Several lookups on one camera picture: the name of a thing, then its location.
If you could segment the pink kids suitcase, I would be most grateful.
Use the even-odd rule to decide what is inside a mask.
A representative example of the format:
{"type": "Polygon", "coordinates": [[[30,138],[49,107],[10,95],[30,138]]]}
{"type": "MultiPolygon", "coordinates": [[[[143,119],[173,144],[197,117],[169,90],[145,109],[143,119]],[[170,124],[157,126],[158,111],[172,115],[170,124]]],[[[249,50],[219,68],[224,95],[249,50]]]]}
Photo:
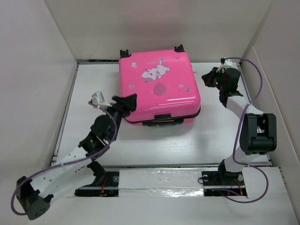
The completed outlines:
{"type": "Polygon", "coordinates": [[[170,50],[120,51],[120,95],[137,95],[136,110],[125,120],[133,125],[163,126],[194,122],[201,96],[183,45],[170,50]]]}

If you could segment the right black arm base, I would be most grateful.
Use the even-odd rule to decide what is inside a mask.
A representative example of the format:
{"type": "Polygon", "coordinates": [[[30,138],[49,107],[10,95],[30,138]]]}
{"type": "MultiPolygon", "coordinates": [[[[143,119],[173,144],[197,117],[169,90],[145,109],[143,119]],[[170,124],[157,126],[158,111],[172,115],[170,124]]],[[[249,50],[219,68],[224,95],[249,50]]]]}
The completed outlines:
{"type": "Polygon", "coordinates": [[[198,183],[204,196],[247,196],[242,172],[222,176],[218,171],[202,171],[198,183]]]}

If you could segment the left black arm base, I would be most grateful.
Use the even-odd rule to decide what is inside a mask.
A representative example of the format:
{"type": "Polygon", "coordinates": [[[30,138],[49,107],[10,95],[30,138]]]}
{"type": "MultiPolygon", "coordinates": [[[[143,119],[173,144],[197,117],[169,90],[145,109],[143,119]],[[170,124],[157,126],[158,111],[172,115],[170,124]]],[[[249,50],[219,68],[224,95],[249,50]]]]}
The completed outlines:
{"type": "Polygon", "coordinates": [[[75,190],[77,197],[118,197],[119,171],[107,171],[102,183],[92,183],[75,190]]]}

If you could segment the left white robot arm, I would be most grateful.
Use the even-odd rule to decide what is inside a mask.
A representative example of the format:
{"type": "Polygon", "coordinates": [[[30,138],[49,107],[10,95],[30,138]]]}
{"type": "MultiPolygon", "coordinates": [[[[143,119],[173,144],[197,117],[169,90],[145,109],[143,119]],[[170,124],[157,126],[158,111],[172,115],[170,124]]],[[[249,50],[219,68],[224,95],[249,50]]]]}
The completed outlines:
{"type": "Polygon", "coordinates": [[[94,93],[88,103],[103,114],[95,119],[88,135],[61,161],[18,179],[11,198],[11,210],[16,215],[35,220],[73,188],[86,182],[94,186],[104,183],[106,171],[97,159],[116,140],[122,119],[137,107],[137,94],[112,99],[113,103],[108,103],[101,92],[94,93]]]}

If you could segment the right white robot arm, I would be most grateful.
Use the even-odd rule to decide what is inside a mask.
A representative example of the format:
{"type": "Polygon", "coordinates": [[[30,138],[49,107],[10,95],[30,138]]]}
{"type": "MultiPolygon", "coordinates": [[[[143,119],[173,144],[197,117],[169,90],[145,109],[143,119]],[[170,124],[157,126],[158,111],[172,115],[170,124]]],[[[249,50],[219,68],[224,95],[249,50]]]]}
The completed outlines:
{"type": "Polygon", "coordinates": [[[224,159],[208,180],[228,184],[241,175],[242,169],[260,155],[266,155],[277,147],[277,118],[253,106],[238,91],[240,71],[235,68],[214,67],[202,76],[207,87],[217,88],[222,105],[239,119],[234,152],[224,159]]]}

